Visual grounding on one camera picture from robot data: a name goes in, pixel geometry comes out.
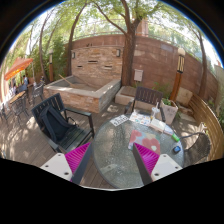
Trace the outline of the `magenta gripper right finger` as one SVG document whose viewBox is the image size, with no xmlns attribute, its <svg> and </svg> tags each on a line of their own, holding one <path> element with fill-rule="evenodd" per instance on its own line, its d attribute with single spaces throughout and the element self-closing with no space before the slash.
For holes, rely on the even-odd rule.
<svg viewBox="0 0 224 224">
<path fill-rule="evenodd" d="M 158 155 L 137 143 L 133 144 L 132 152 L 144 185 L 182 169 L 168 154 Z"/>
</svg>

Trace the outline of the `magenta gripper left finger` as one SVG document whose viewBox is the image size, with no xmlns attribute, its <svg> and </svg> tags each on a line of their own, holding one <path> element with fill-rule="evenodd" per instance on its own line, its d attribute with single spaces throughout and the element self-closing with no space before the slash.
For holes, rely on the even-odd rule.
<svg viewBox="0 0 224 224">
<path fill-rule="evenodd" d="M 79 185 L 91 153 L 91 144 L 86 143 L 66 154 L 55 154 L 41 169 Z"/>
</svg>

